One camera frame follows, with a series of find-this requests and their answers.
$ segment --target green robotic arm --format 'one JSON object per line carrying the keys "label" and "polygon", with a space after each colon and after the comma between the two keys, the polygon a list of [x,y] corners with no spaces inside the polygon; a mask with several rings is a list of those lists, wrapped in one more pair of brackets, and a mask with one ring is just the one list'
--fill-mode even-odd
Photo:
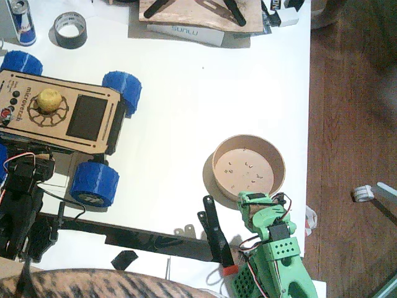
{"label": "green robotic arm", "polygon": [[300,258],[297,238],[290,237],[297,226],[283,207],[284,194],[271,199],[268,194],[240,192],[239,197],[245,226],[257,233],[261,242],[245,255],[247,263],[233,281],[236,296],[257,298],[263,296],[262,290],[268,298],[317,298]]}

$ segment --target black bracket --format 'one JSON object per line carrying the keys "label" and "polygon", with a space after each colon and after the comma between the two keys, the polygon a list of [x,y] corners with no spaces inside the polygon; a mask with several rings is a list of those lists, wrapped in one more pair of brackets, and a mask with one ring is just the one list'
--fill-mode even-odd
{"label": "black bracket", "polygon": [[222,264],[224,268],[234,265],[229,244],[219,225],[218,214],[215,209],[215,202],[212,196],[203,198],[204,209],[197,213],[198,219],[207,234],[213,261]]}

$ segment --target blue wheel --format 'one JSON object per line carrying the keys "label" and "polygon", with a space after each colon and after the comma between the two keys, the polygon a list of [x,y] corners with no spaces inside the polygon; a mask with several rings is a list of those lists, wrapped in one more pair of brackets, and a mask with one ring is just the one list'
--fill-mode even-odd
{"label": "blue wheel", "polygon": [[88,161],[78,165],[70,195],[85,205],[108,207],[113,204],[118,173],[102,163]]}
{"label": "blue wheel", "polygon": [[7,147],[4,146],[3,144],[0,144],[0,184],[4,181],[6,178],[6,170],[2,166],[2,164],[6,161],[7,159]]}
{"label": "blue wheel", "polygon": [[142,85],[139,79],[132,74],[122,71],[111,71],[105,74],[102,86],[108,87],[119,92],[127,104],[126,118],[131,118],[135,113],[141,95]]}
{"label": "blue wheel", "polygon": [[13,70],[20,73],[41,76],[43,65],[31,54],[22,51],[11,51],[4,56],[0,70]]}

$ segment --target black cable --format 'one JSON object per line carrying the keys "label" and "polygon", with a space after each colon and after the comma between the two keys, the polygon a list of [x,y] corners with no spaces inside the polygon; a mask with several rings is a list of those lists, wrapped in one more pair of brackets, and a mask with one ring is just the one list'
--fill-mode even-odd
{"label": "black cable", "polygon": [[54,197],[55,199],[58,199],[58,200],[61,200],[63,202],[66,202],[66,203],[70,203],[70,204],[82,207],[83,211],[81,213],[79,213],[73,220],[77,220],[80,216],[82,216],[87,211],[86,210],[86,206],[84,206],[83,204],[80,204],[80,203],[77,203],[77,202],[73,202],[73,201],[69,201],[69,200],[65,199],[64,197],[57,196],[56,194],[53,194],[53,193],[51,193],[49,191],[46,191],[45,189],[43,189],[43,192],[45,192],[46,194],[48,194],[51,197]]}

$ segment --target tabletop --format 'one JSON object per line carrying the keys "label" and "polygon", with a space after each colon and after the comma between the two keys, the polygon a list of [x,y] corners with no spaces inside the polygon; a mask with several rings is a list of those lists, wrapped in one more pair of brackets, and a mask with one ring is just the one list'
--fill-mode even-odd
{"label": "tabletop", "polygon": [[[107,157],[120,175],[114,204],[106,212],[87,212],[82,219],[166,234],[191,225],[191,236],[202,238],[197,212],[203,210],[202,197],[216,188],[208,173],[209,158],[224,139],[253,134],[273,143],[284,158],[281,191],[292,198],[295,236],[304,251],[309,0],[298,12],[297,25],[272,28],[273,34],[252,37],[251,47],[243,49],[127,38],[126,4],[29,3],[37,41],[30,47],[5,43],[5,49],[36,56],[44,76],[101,84],[106,73],[119,70],[136,76],[143,87],[137,111],[124,120],[116,152]],[[53,20],[65,11],[86,17],[88,39],[81,48],[67,50],[49,39]],[[62,158],[57,164],[87,157]],[[73,174],[68,167],[60,173],[62,166],[57,166],[54,179],[67,184]],[[250,237],[235,206],[221,195],[215,199],[226,238],[237,244]],[[58,212],[59,201],[46,195],[43,202],[42,212]],[[77,213],[65,210],[66,216]]]}

